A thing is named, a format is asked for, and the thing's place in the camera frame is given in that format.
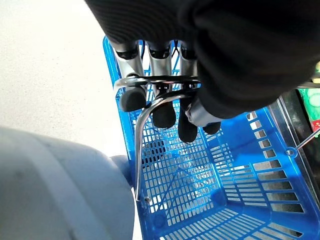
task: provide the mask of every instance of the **metal hook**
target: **metal hook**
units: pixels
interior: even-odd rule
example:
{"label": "metal hook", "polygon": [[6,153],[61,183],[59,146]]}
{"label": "metal hook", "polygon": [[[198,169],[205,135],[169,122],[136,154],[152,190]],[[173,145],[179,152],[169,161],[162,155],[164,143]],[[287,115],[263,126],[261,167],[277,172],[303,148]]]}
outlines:
{"label": "metal hook", "polygon": [[140,188],[141,188],[141,166],[142,166],[142,139],[143,130],[148,117],[151,112],[159,107],[161,104],[172,102],[178,99],[191,98],[195,95],[197,89],[186,89],[171,91],[156,97],[139,115],[134,131],[134,150],[135,150],[135,200],[140,201]]}

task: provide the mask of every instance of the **plastic basket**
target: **plastic basket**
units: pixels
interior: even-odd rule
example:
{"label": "plastic basket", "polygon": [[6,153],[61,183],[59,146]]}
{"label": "plastic basket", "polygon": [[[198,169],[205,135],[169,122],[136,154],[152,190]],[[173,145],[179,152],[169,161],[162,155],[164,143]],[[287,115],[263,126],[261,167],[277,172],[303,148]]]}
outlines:
{"label": "plastic basket", "polygon": [[[107,38],[103,48],[114,83],[120,74]],[[179,57],[172,60],[176,75]],[[173,106],[178,116],[179,102]],[[119,110],[132,173],[139,114]],[[199,129],[192,144],[179,140],[177,122],[159,129],[148,119],[141,194],[149,201],[137,203],[143,238],[320,239],[318,206],[286,149],[267,108],[223,121],[215,135]]]}

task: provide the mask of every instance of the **black rubber tip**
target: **black rubber tip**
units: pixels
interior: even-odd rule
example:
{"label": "black rubber tip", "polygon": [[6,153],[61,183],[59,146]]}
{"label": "black rubber tip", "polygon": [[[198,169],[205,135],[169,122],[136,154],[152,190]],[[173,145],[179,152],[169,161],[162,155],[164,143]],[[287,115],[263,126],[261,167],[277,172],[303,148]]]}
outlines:
{"label": "black rubber tip", "polygon": [[183,109],[180,107],[178,135],[182,142],[192,143],[198,134],[198,127],[189,122]]}
{"label": "black rubber tip", "polygon": [[152,122],[157,128],[171,128],[176,123],[176,112],[172,102],[162,104],[152,113]]}
{"label": "black rubber tip", "polygon": [[140,87],[129,87],[120,98],[120,108],[124,112],[132,112],[146,106],[146,91]]}
{"label": "black rubber tip", "polygon": [[207,134],[216,134],[221,126],[221,122],[213,122],[208,126],[203,127],[203,131],[205,131]]}

